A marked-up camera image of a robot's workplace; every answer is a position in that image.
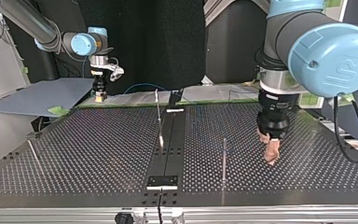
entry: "metal rod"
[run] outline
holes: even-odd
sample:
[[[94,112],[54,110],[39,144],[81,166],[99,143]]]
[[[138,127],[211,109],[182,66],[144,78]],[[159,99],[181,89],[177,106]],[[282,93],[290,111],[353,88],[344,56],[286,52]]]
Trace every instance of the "metal rod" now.
[[[0,0],[0,9],[11,21],[41,44],[56,39],[56,30],[27,0]]]
[[[157,114],[158,114],[158,127],[159,127],[159,144],[161,146],[161,148],[164,147],[164,139],[162,138],[162,124],[161,124],[161,114],[160,114],[160,110],[159,110],[159,97],[158,97],[158,90],[155,91],[155,96],[156,96],[156,103],[157,103]]]
[[[34,158],[35,158],[37,161],[39,161],[39,158],[37,157],[36,151],[34,150],[34,145],[32,144],[31,139],[28,139],[27,142],[28,142],[28,145],[30,146],[30,149],[31,149],[31,151],[32,151],[32,154],[34,155]]]
[[[227,169],[227,139],[223,139],[223,188],[226,188],[226,169]]]

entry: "perforated metal surface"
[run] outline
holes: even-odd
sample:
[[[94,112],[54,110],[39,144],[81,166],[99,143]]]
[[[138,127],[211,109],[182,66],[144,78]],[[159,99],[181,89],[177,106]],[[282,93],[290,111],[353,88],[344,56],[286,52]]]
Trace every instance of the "perforated metal surface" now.
[[[358,165],[340,154],[334,139],[317,121],[290,114],[290,134],[279,162],[263,160],[265,145],[256,134],[258,104],[194,105],[186,108],[182,191],[222,191],[223,139],[228,140],[226,192],[276,193],[358,190]]]
[[[156,108],[80,109],[0,170],[0,195],[136,194],[158,134]]]

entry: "end effector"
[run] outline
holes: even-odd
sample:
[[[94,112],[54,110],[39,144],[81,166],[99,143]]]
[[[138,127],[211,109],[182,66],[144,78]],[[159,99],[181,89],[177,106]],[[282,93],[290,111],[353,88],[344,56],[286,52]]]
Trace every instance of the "end effector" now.
[[[270,1],[265,46],[256,57],[263,68],[261,138],[284,138],[287,110],[302,92],[331,98],[358,91],[358,26],[328,18],[323,9],[324,0]]]

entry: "metal frame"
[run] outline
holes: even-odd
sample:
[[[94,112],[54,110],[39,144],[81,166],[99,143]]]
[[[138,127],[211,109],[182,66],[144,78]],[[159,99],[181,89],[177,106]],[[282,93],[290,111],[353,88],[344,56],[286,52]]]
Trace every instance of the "metal frame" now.
[[[59,119],[49,125],[42,133],[46,134],[59,125],[65,118],[71,114]],[[183,151],[184,137],[185,137],[185,123],[186,113],[170,113],[164,115],[163,133],[164,147],[156,149],[156,155],[150,163],[147,176],[150,175],[178,175],[183,166]],[[13,152],[26,150],[28,145],[24,143],[21,147]],[[0,168],[6,165],[6,161],[0,161]],[[18,222],[33,222],[33,223],[94,223],[94,222],[112,222],[118,213],[131,213],[137,218],[136,223],[160,223],[160,217],[164,223],[238,223],[238,222],[346,222],[358,223],[358,205],[271,205],[263,206],[265,200],[261,199],[259,195],[250,195],[244,197],[243,195],[227,194],[226,200],[230,201],[234,198],[237,204],[227,204],[228,206],[209,207],[207,205],[216,201],[216,205],[221,203],[222,195],[212,197],[198,197],[194,195],[185,195],[181,191],[145,191],[147,196],[143,195],[145,203],[139,206],[133,206],[128,203],[129,198],[116,198],[122,204],[121,206],[112,206],[109,198],[76,198],[74,197],[60,197],[56,203],[51,203],[51,198],[37,198],[37,201],[27,202],[24,200],[13,201],[14,198],[6,197],[6,200],[12,200],[7,203],[6,208],[0,204],[0,222],[18,223]],[[312,199],[315,195],[299,195],[292,194],[292,197],[301,198],[306,196]],[[342,202],[347,200],[356,200],[357,194],[346,194],[342,198]],[[194,204],[181,203],[184,198],[196,201]],[[325,195],[325,199],[334,199],[335,195]],[[49,207],[43,206],[43,202],[48,200],[51,204]],[[330,203],[339,203],[337,200],[329,201]]]

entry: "green tape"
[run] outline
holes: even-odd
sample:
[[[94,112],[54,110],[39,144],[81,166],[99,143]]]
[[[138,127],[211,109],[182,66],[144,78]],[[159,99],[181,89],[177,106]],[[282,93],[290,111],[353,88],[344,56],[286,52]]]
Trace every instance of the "green tape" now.
[[[48,112],[50,112],[53,115],[64,116],[67,113],[69,113],[69,110],[62,108],[62,106],[60,106],[60,105],[57,105],[57,106],[53,106],[52,108],[48,109]]]
[[[341,6],[341,0],[327,0],[326,7],[339,7]]]
[[[302,96],[301,96],[300,104],[301,105],[317,105],[318,99],[319,99],[318,96],[315,96],[310,93],[305,93],[305,94],[302,94]]]

